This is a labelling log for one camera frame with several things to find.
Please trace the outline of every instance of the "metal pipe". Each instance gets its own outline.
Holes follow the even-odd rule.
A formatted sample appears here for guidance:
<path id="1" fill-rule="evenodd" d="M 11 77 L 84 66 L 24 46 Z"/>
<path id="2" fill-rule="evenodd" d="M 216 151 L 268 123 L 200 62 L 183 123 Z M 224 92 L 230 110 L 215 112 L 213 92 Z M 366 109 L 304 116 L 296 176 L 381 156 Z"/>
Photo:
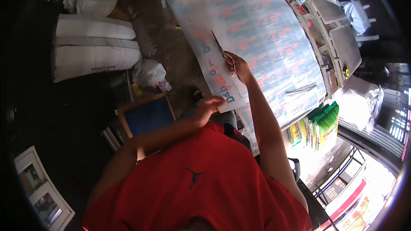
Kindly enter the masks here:
<path id="1" fill-rule="evenodd" d="M 109 127 L 102 131 L 100 135 L 106 139 L 107 143 L 110 145 L 111 149 L 114 152 L 116 152 L 121 147 L 120 143 L 117 141 L 116 137 Z"/>

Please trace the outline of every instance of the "metal rack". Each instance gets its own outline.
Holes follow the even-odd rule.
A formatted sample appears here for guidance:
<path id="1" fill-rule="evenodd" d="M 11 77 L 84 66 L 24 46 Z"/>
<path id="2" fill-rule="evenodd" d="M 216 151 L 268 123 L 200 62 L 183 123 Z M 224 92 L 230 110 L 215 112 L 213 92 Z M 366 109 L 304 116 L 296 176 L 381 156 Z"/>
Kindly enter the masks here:
<path id="1" fill-rule="evenodd" d="M 331 98 L 333 93 L 344 85 L 343 69 L 347 67 L 352 73 L 361 64 L 361 56 L 356 44 L 354 33 L 341 7 L 325 0 L 306 0 L 305 6 L 309 13 L 302 15 L 297 9 L 295 0 L 286 0 L 304 28 L 318 60 L 327 89 L 325 99 Z M 317 46 L 311 30 L 305 23 L 311 20 L 321 35 L 324 44 Z M 323 57 L 329 56 L 331 66 L 324 62 Z M 333 69 L 334 78 L 329 78 L 328 72 Z"/>

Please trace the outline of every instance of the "window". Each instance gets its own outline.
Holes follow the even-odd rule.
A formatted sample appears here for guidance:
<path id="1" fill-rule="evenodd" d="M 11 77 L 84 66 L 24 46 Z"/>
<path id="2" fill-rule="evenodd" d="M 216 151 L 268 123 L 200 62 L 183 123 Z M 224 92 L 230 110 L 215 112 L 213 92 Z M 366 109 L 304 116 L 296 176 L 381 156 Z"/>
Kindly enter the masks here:
<path id="1" fill-rule="evenodd" d="M 61 231 L 75 212 L 54 187 L 34 146 L 14 160 L 18 177 L 35 212 L 50 231 Z"/>

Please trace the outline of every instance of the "person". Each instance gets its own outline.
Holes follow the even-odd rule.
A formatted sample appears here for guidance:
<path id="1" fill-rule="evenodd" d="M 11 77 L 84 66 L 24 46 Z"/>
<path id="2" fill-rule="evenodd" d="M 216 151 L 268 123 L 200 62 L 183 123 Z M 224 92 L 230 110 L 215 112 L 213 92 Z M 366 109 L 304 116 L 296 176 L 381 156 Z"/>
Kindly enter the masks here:
<path id="1" fill-rule="evenodd" d="M 225 134 L 230 125 L 209 122 L 226 101 L 203 99 L 192 117 L 116 152 L 90 193 L 85 230 L 311 230 L 275 116 L 246 61 L 225 53 L 248 89 L 260 164 Z"/>

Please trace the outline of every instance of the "sticker sheet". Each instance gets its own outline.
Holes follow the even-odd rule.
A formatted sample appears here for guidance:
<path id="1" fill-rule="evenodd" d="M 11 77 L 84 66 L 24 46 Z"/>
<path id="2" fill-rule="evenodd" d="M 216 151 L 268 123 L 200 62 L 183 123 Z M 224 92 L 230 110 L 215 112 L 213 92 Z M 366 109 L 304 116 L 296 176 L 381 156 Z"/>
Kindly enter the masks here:
<path id="1" fill-rule="evenodd" d="M 311 44 L 285 0 L 167 0 L 213 95 L 235 109 L 256 144 L 247 88 L 232 77 L 224 50 L 247 61 L 280 126 L 318 106 L 326 89 Z M 289 93 L 316 84 L 315 89 Z"/>

